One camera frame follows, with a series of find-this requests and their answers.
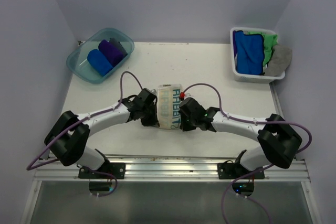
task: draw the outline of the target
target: purple cloth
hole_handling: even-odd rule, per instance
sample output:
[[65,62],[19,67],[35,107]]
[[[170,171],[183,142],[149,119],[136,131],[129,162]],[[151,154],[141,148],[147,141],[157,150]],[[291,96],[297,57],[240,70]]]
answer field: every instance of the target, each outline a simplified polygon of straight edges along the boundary
[[103,40],[99,46],[99,51],[105,55],[106,59],[111,63],[113,67],[118,65],[118,63],[122,60],[123,54],[122,52],[115,47],[113,44],[109,43],[107,40]]
[[236,44],[236,31],[232,32],[232,41],[233,41],[233,54],[237,56],[237,44]]

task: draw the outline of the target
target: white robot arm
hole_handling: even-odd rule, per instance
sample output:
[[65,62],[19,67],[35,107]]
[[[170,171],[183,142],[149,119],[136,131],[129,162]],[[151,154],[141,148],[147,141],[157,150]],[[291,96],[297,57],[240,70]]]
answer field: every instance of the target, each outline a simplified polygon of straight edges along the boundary
[[[144,126],[158,126],[156,116],[156,95],[148,89],[143,89],[133,100],[122,99],[119,103],[92,113],[75,115],[71,111],[62,114],[55,126],[45,139],[47,145],[68,126],[86,118],[77,125],[73,132],[64,134],[50,150],[68,166],[78,164],[81,170],[95,170],[108,173],[111,164],[98,150],[86,147],[89,136],[116,124],[141,119]],[[219,108],[210,107],[205,110],[195,99],[186,98],[180,103],[181,126],[183,131],[201,130],[212,132],[230,132],[250,138],[260,143],[254,150],[243,151],[234,163],[225,164],[224,172],[231,178],[247,174],[265,165],[274,164],[281,168],[288,168],[297,152],[302,139],[289,125],[237,122],[230,117],[247,121],[284,121],[282,117],[272,114],[269,118],[247,118],[239,115],[223,115]],[[95,175],[93,178],[105,178]]]

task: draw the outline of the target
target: teal plastic bin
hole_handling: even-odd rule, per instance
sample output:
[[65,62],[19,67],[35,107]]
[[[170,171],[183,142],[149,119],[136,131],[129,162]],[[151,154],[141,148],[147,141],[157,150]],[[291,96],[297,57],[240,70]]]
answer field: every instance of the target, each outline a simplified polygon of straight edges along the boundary
[[[111,38],[115,38],[124,47],[127,52],[127,56],[116,65],[105,76],[101,76],[88,62],[87,57],[91,50],[98,49],[98,45],[102,40],[109,41]],[[127,35],[123,34],[114,28],[105,28],[97,32],[87,41],[85,41],[80,47],[78,47],[72,54],[68,56],[67,66],[68,68],[79,78],[84,81],[99,84],[105,81],[106,78],[111,76],[130,56],[134,50],[134,42]]]

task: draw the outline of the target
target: blue towel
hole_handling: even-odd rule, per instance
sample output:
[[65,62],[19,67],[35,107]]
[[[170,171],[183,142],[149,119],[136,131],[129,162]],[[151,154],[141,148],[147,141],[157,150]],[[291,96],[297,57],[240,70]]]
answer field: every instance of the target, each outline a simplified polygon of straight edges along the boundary
[[260,75],[263,73],[264,38],[261,34],[245,35],[243,31],[235,34],[237,45],[237,72]]
[[91,66],[94,69],[96,69],[96,71],[101,76],[104,76],[105,74],[110,72],[111,69],[113,68],[111,63],[106,59],[106,57],[98,49],[94,49],[89,52],[88,62],[91,64]]

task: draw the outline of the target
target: white table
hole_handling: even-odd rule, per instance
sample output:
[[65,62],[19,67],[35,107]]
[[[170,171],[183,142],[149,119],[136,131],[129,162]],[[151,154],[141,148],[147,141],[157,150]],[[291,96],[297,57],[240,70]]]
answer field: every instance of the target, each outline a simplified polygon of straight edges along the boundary
[[[63,111],[78,114],[114,104],[125,70],[149,89],[167,83],[181,83],[184,88],[197,82],[212,84],[222,95],[223,109],[234,114],[268,117],[276,111],[269,85],[233,79],[229,45],[152,42],[136,42],[129,60],[102,84],[90,84],[73,75]],[[131,76],[125,76],[123,83],[124,95],[139,93]],[[208,87],[193,87],[188,93],[204,108],[218,106],[216,93]],[[134,121],[96,133],[87,145],[117,155],[236,157],[258,143],[230,133],[162,130]]]

